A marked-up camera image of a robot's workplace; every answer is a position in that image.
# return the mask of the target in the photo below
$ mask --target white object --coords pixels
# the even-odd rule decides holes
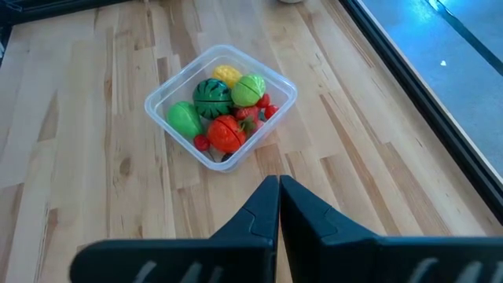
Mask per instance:
[[[228,160],[213,162],[193,146],[193,142],[182,137],[165,120],[166,112],[178,101],[193,102],[192,95],[197,84],[211,77],[213,69],[226,64],[235,67],[242,74],[255,73],[266,81],[266,92],[271,103],[278,106],[277,113],[254,133]],[[145,111],[171,137],[187,149],[196,159],[209,169],[230,172],[252,153],[256,146],[276,127],[297,98],[296,86],[282,75],[261,64],[233,46],[213,46],[194,61],[185,66],[177,75],[166,81],[145,100]]]

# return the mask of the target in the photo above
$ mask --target toy lime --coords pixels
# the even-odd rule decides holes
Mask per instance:
[[[166,120],[179,134],[190,140],[203,133],[199,114],[187,101],[172,105],[166,114]]]
[[[206,119],[229,114],[233,106],[230,88],[219,79],[200,82],[193,92],[193,100],[197,113]]]
[[[253,106],[266,91],[266,83],[260,75],[243,75],[233,88],[234,104],[242,107]]]
[[[223,153],[235,153],[246,140],[246,133],[231,115],[220,116],[207,129],[210,143]]]
[[[235,68],[229,65],[220,65],[213,70],[212,78],[220,79],[227,84],[230,88],[233,88],[237,81],[241,78],[242,74]]]

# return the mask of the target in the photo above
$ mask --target toy watermelon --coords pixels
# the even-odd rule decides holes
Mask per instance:
[[[220,116],[207,129],[210,143],[223,153],[235,153],[245,142],[246,133],[231,115]]]
[[[243,75],[233,88],[232,98],[238,106],[253,106],[265,91],[266,82],[260,75]]]
[[[200,82],[193,93],[197,113],[206,119],[230,113],[233,100],[230,88],[219,79],[206,79]]]

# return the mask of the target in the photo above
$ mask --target red toy tomato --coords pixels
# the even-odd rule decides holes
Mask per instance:
[[[234,117],[224,115],[211,122],[207,129],[207,138],[219,151],[235,153],[244,144],[246,134]]]
[[[269,103],[270,103],[270,96],[269,94],[264,94],[262,96],[262,98],[260,98],[257,103],[255,104],[255,106],[257,106],[258,108],[265,108],[267,106],[269,106]]]
[[[253,121],[256,122],[259,120],[259,111],[260,109],[257,106],[241,108],[236,112],[236,119],[241,121],[248,118],[249,116],[252,116]]]
[[[266,119],[270,119],[277,112],[279,108],[276,105],[269,105],[266,107],[266,111],[264,111],[264,116]]]
[[[201,152],[207,151],[210,149],[210,141],[203,134],[198,134],[194,138],[194,146]]]

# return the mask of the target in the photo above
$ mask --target wooden table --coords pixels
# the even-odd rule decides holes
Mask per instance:
[[[219,43],[299,89],[225,175],[143,109]],[[279,174],[380,234],[502,234],[337,0],[125,2],[13,29],[0,69],[0,282],[67,281],[75,253],[105,238],[208,237]],[[281,240],[277,272],[291,281]]]

